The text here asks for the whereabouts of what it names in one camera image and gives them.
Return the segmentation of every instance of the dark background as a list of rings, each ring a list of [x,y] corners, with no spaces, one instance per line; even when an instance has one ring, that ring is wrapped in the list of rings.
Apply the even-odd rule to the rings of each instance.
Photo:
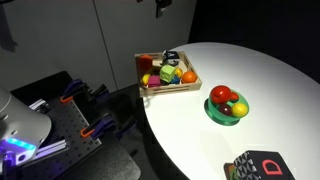
[[[319,83],[319,33],[319,3],[198,0],[189,43],[222,42],[254,49]]]

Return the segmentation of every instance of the orange clip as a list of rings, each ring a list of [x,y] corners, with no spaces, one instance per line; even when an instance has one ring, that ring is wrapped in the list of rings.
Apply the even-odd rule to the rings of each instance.
[[[69,102],[73,99],[73,96],[70,96],[68,98],[64,98],[63,96],[60,98],[60,101],[63,103]]]
[[[80,131],[80,134],[81,134],[81,136],[83,137],[83,138],[86,138],[86,137],[88,137],[88,136],[90,136],[92,133],[93,133],[93,131],[94,131],[94,129],[92,129],[92,130],[90,130],[89,132],[87,132],[87,133],[83,133],[85,130],[86,130],[87,128],[83,128],[81,131]]]

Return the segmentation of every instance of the bowl of fruit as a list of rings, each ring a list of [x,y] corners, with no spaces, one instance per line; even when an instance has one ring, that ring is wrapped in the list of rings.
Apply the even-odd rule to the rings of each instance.
[[[249,113],[247,100],[227,86],[214,87],[204,104],[207,115],[215,122],[232,126]]]

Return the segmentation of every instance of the red letter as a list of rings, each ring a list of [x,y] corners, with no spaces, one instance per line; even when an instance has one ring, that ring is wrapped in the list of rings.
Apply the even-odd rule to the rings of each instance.
[[[277,167],[277,170],[275,170],[275,171],[269,171],[269,170],[267,169],[267,164],[268,164],[268,163],[271,163],[271,164],[275,165],[275,166]],[[282,175],[282,171],[281,171],[279,165],[278,165],[277,163],[275,163],[274,161],[270,160],[270,159],[264,160],[264,161],[262,162],[262,167],[263,167],[263,169],[264,169],[264,171],[266,172],[267,175]]]

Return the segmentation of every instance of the gray wall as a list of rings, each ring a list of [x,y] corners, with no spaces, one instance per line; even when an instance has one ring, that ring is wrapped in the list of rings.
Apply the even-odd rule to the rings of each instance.
[[[113,92],[133,85],[134,54],[186,44],[195,4],[173,0],[159,19],[154,0],[15,0],[0,5],[0,84],[12,90],[66,70],[92,88],[104,83]]]
[[[134,54],[187,44],[196,0],[172,0],[155,18],[155,0],[95,0],[119,89],[137,83]]]

